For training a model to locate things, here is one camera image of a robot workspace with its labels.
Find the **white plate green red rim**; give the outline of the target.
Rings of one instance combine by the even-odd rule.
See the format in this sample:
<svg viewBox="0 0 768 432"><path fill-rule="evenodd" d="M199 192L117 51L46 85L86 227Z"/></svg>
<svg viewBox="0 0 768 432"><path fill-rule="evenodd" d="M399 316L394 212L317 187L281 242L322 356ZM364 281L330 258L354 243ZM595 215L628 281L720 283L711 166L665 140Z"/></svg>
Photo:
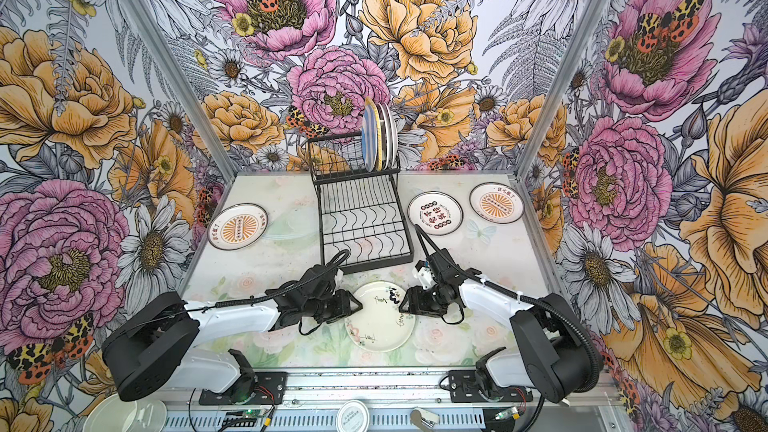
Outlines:
<svg viewBox="0 0 768 432"><path fill-rule="evenodd" d="M382 104L380 106L381 110L381 116L382 116L382 123L384 127L384 133L383 133L383 149L384 149L384 159L383 159L383 168L389 169L392 163L393 159L393 129L392 125L390 123L390 115L389 115L389 109L386 104Z"/></svg>

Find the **pale glass plate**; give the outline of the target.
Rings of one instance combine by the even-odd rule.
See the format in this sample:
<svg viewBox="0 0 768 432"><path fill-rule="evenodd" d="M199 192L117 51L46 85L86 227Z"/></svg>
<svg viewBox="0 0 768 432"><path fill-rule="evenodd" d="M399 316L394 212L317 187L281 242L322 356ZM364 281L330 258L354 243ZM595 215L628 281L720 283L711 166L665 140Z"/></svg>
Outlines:
<svg viewBox="0 0 768 432"><path fill-rule="evenodd" d="M399 310L405 295L400 286L386 281L359 287L353 296L362 308L345 319L346 332L352 342L373 353L391 352L402 347L416 324L413 315Z"/></svg>

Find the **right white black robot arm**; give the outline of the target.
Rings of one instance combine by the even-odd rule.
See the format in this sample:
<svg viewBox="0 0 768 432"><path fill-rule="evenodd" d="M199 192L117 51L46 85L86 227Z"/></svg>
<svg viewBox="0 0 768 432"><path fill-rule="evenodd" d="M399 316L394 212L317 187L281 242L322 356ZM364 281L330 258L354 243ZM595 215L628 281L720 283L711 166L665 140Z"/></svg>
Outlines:
<svg viewBox="0 0 768 432"><path fill-rule="evenodd" d="M602 355L564 297L509 290L477 269L461 267L421 227L415 231L426 257L417 263L419 284L406 291L399 311L445 321L455 306L461 318L470 310L513 334L514 350L497 348L475 365L470 383L484 399L499 401L506 390L524 387L558 403L598 385Z"/></svg>

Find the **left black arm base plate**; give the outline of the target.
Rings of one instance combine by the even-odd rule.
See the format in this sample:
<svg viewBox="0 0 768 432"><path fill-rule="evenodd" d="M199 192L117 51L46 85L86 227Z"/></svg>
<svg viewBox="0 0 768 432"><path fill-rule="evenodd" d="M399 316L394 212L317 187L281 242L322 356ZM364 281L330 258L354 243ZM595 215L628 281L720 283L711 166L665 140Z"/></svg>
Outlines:
<svg viewBox="0 0 768 432"><path fill-rule="evenodd" d="M238 378L224 392L203 390L198 399L202 406L280 405L286 391L286 372L256 372Z"/></svg>

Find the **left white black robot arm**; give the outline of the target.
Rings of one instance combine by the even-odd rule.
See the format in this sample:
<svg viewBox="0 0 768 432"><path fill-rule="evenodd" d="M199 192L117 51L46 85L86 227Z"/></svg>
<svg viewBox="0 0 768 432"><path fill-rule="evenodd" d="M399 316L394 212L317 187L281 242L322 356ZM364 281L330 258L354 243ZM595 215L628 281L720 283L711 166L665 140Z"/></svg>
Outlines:
<svg viewBox="0 0 768 432"><path fill-rule="evenodd" d="M204 344L250 332L300 329L305 322L319 328L361 311L361 302L338 286L349 255L343 250L258 297L186 302L175 291L157 296L101 347L118 397L134 402L160 390L190 389L234 404L251 400L259 384L244 354L235 349L214 353Z"/></svg>

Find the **yellow woven square plate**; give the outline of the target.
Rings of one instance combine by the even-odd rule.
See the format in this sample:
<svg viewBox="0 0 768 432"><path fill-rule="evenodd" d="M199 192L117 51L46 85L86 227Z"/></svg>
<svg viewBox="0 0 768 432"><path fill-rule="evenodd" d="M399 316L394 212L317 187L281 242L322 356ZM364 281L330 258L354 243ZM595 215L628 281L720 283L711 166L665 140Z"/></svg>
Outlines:
<svg viewBox="0 0 768 432"><path fill-rule="evenodd" d="M378 144L377 144L377 152L378 152L378 156L377 156L377 159L376 159L376 166L375 166L375 169L374 169L373 171L378 171L378 170L380 170L380 169L381 169L381 167L382 167L382 162L381 162L381 157L380 157L380 155L382 154L382 146L383 146L383 142L382 142L382 131L381 131L381 121L380 121L380 115L379 115L379 112L378 112L378 108L377 108L376 104L375 104L375 109L376 109L376 113L377 113L377 123L378 123L378 125L377 125L377 140L378 140Z"/></svg>

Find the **blue white striped plate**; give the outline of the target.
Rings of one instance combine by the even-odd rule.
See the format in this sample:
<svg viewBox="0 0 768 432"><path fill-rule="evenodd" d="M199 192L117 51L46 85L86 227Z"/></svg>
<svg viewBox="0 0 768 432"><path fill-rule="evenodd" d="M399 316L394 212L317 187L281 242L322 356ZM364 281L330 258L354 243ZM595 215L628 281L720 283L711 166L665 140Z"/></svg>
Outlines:
<svg viewBox="0 0 768 432"><path fill-rule="evenodd" d="M362 115L361 144L365 169L372 172L376 166L377 152L377 113L375 104L366 99Z"/></svg>

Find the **white plate red ring pattern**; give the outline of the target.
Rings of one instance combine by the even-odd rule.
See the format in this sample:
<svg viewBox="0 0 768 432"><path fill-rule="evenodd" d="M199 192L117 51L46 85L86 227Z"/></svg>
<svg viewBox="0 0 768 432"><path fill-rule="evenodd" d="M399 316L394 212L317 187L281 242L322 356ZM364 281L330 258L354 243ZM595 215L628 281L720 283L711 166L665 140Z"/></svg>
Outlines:
<svg viewBox="0 0 768 432"><path fill-rule="evenodd" d="M428 191L415 196L408 205L407 215L414 226L435 236L457 231L464 219L459 202L440 191Z"/></svg>

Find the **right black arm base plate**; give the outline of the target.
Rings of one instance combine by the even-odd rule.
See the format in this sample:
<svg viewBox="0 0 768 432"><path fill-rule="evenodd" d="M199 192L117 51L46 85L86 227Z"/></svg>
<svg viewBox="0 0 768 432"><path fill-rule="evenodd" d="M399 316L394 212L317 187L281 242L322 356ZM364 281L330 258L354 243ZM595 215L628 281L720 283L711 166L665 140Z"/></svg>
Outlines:
<svg viewBox="0 0 768 432"><path fill-rule="evenodd" d="M478 370L449 370L440 387L448 391L452 403L527 403L533 393L524 386L498 386L489 374Z"/></svg>

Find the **white plate with chinese characters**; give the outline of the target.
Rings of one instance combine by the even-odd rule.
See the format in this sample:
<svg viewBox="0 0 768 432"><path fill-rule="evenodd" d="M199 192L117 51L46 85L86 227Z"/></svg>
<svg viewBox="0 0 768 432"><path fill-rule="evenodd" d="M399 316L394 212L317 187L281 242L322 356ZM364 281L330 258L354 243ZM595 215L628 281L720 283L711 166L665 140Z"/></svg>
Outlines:
<svg viewBox="0 0 768 432"><path fill-rule="evenodd" d="M388 114L389 125L390 125L390 145L391 145L389 167L391 169L394 169L397 167L397 163L398 163L398 145L399 145L398 128L397 128L395 116L392 113L392 109L389 109L387 114Z"/></svg>

